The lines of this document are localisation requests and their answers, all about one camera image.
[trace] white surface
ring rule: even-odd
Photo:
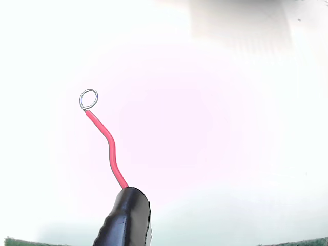
[[[328,6],[272,3],[2,1],[0,237],[96,237],[119,186],[87,88],[153,246],[328,236]]]

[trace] bare wire end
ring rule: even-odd
[[[91,105],[89,105],[89,106],[83,106],[82,98],[89,91],[92,91],[95,94],[96,99],[94,100],[94,102]],[[80,96],[80,106],[81,106],[81,108],[82,108],[83,111],[86,111],[87,109],[91,109],[97,102],[98,102],[98,93],[95,90],[93,90],[93,89],[86,89],[84,92],[82,92],[82,94]]]

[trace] red wire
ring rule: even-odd
[[[98,127],[101,133],[105,136],[109,144],[109,163],[115,178],[117,179],[119,185],[122,189],[128,187],[127,182],[123,178],[121,172],[119,171],[116,163],[116,154],[115,154],[115,142],[110,134],[110,132],[106,129],[106,127],[100,122],[100,120],[90,111],[86,110],[86,115],[92,120],[92,122]]]

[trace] black handle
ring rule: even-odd
[[[117,195],[93,246],[146,246],[150,234],[150,203],[142,191],[127,187]]]

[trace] green felt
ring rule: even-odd
[[[302,241],[302,242],[290,242],[278,244],[280,246],[328,246],[328,237],[319,238],[314,240]],[[5,246],[62,246],[62,245],[52,245],[46,243],[36,243],[36,242],[26,242],[22,240],[16,240],[13,238],[5,239]]]

